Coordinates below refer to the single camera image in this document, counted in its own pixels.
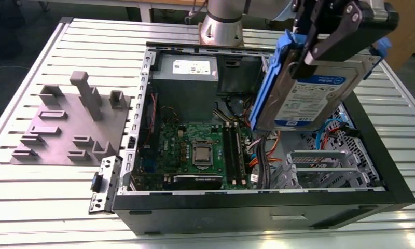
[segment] power supply label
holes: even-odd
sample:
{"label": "power supply label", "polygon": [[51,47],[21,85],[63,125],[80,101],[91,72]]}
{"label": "power supply label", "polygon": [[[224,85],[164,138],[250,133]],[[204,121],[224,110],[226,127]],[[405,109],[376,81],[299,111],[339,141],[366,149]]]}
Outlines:
{"label": "power supply label", "polygon": [[174,74],[211,74],[208,61],[175,60],[172,65]]}
{"label": "power supply label", "polygon": [[278,112],[275,123],[280,126],[310,124],[327,105],[327,95],[336,91],[344,82],[344,77],[324,75],[299,79]]}

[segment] floor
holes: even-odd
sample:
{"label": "floor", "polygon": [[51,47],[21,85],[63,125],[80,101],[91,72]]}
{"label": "floor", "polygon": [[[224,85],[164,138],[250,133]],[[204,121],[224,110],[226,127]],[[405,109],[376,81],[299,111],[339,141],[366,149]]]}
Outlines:
{"label": "floor", "polygon": [[[39,3],[24,1],[21,12],[25,17],[27,25],[15,31],[19,41],[23,44],[23,53],[13,59],[0,60],[0,66],[20,66],[31,68],[52,31],[63,16],[89,19],[128,21],[127,10],[123,7],[60,4],[51,3],[51,10],[44,13]],[[131,20],[140,21],[137,9],[131,11]],[[155,22],[184,24],[186,12],[167,12],[155,10]],[[200,14],[194,19],[194,23],[202,22],[206,14]],[[267,29],[263,19],[244,17],[243,27],[250,29]],[[0,116],[11,101],[11,98],[25,77],[27,70],[23,68],[0,68]],[[410,58],[406,65],[398,71],[398,75],[405,82],[411,94],[415,97],[415,58]]]}

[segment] white table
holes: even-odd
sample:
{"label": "white table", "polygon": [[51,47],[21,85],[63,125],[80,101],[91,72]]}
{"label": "white table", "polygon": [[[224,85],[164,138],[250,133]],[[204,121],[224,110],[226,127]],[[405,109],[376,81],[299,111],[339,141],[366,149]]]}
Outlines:
{"label": "white table", "polygon": [[105,6],[117,6],[117,7],[131,7],[140,9],[141,22],[152,22],[152,9],[170,9],[170,10],[192,10],[192,5],[183,4],[164,4],[164,3],[148,3],[141,1],[128,1],[128,0],[47,0],[44,2],[56,2],[56,3],[68,3],[68,4],[92,4],[92,5],[105,5]]}
{"label": "white table", "polygon": [[[246,46],[274,48],[280,32],[246,30],[243,35]],[[57,84],[63,92],[77,93],[69,74],[87,71],[89,84],[99,87],[100,94],[123,90],[136,96],[147,41],[195,44],[198,28],[84,19],[59,24],[0,118],[0,245],[128,249],[415,248],[415,205],[331,231],[137,237],[116,215],[88,215],[91,179],[97,167],[9,164],[11,153],[41,103],[36,95],[43,85]],[[386,63],[355,93],[415,195],[415,100]]]}

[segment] cpu socket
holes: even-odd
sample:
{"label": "cpu socket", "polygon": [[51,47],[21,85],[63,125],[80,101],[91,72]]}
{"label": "cpu socket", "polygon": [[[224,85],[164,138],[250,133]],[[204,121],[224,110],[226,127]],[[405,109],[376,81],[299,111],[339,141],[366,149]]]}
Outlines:
{"label": "cpu socket", "polygon": [[214,151],[211,144],[192,144],[192,165],[206,170],[214,165]]}

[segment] hard drive label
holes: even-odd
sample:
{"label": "hard drive label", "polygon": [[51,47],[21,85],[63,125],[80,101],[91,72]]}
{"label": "hard drive label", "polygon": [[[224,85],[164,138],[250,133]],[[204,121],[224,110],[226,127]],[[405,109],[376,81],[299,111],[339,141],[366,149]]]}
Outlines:
{"label": "hard drive label", "polygon": [[327,105],[327,96],[344,83],[344,77],[314,75],[295,82],[275,122],[283,126],[304,126],[314,121]]}

